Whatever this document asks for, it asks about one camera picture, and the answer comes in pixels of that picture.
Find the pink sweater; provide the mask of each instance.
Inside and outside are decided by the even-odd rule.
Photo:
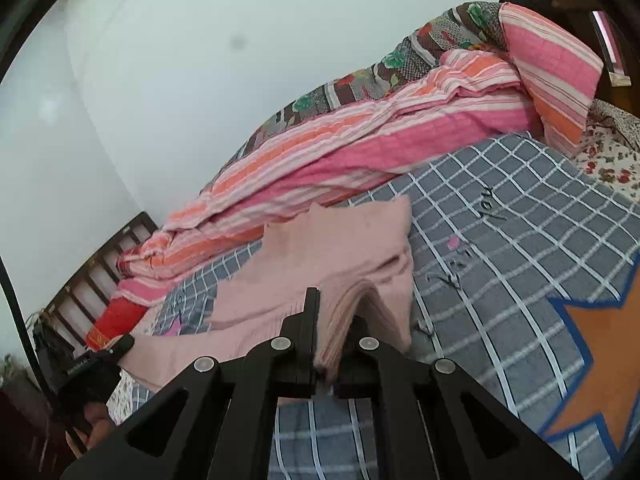
[[[324,208],[284,224],[268,224],[260,251],[218,296],[207,333],[136,336],[120,365],[152,391],[170,382],[203,355],[226,361],[244,356],[280,333],[282,320],[301,312],[308,286],[320,290],[315,364],[335,373],[354,314],[365,317],[371,335],[406,351],[413,261],[407,240],[411,205],[391,202]]]

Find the wall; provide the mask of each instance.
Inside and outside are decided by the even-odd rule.
[[[98,136],[162,223],[280,107],[464,1],[70,0],[66,31]]]
[[[140,208],[104,152],[66,50],[64,2],[0,84],[0,253],[27,317]],[[0,292],[0,356],[22,355]]]

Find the pink striped blanket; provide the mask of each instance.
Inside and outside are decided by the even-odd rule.
[[[531,10],[504,4],[499,17],[508,55],[484,44],[449,50],[425,77],[383,98],[341,106],[265,140],[121,255],[120,271],[145,284],[145,303],[150,290],[163,298],[220,254],[259,238],[267,222],[293,218],[313,202],[341,202],[495,134],[544,133],[549,145],[573,154],[601,60]]]

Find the red fabric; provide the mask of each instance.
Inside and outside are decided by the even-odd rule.
[[[84,341],[89,348],[100,350],[114,337],[131,332],[145,312],[146,307],[126,298],[111,300]]]

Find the mattress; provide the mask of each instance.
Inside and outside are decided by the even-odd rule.
[[[517,134],[443,156],[341,206],[399,194],[413,213],[411,357],[453,359],[539,431],[590,359],[549,299],[621,299],[639,247],[638,206]],[[206,331],[218,281],[259,249],[260,241],[247,244],[196,272],[149,315],[146,331],[162,335],[176,320],[180,334]],[[152,397],[130,378],[122,383],[131,411]],[[636,411],[628,438],[640,427]],[[617,458],[606,433],[594,420],[548,442],[599,479]],[[369,401],[316,396],[279,408],[269,478],[377,478]]]

